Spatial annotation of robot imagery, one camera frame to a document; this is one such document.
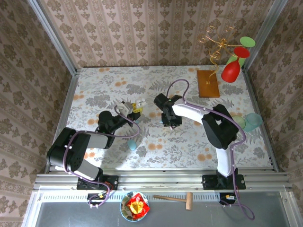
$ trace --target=floral tablecloth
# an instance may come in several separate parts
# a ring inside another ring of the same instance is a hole
[[[217,79],[220,98],[199,98],[197,70],[212,70],[213,66],[165,66],[165,67],[120,67],[87,68],[80,72],[78,85],[71,105],[67,127],[76,130],[94,131],[98,126],[101,111],[113,110],[121,101],[135,102],[145,98],[147,105],[139,118],[141,133],[134,138],[138,147],[131,151],[127,139],[115,139],[110,149],[88,149],[85,159],[106,169],[141,168],[205,168],[215,169],[215,148],[208,142],[203,126],[183,118],[182,125],[174,130],[161,124],[161,111],[153,103],[159,93],[166,94],[170,83],[176,79],[187,79],[190,88],[186,99],[208,107],[223,104],[230,114],[245,117],[253,112],[243,74],[229,84],[221,79],[223,66],[219,67]],[[175,84],[169,95],[182,95],[184,82]],[[132,135],[136,132],[125,125],[117,135]],[[260,130],[247,133],[244,144],[236,146],[237,167],[270,168],[267,148]]]

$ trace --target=gray floor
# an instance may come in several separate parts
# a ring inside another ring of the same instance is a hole
[[[194,202],[192,211],[182,202],[150,203],[150,212],[136,223],[120,214],[119,202],[99,209],[86,203],[43,203],[37,227],[288,227],[279,193],[242,193],[241,202],[250,207],[255,221],[244,217],[240,208],[223,208],[219,203]]]

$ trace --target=light blue cup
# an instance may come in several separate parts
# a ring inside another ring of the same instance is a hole
[[[263,123],[262,117],[256,113],[250,113],[245,118],[244,131],[253,131]]]

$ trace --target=red packet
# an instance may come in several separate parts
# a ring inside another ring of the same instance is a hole
[[[134,195],[126,205],[131,211],[134,220],[143,217],[150,209],[140,193]]]

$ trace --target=wooden hammer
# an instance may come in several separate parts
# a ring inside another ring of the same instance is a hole
[[[158,198],[158,199],[164,199],[164,200],[173,200],[173,201],[186,202],[186,210],[191,210],[193,208],[193,193],[192,192],[187,193],[186,200],[167,197],[167,196],[162,196],[162,195],[153,195],[153,197]]]

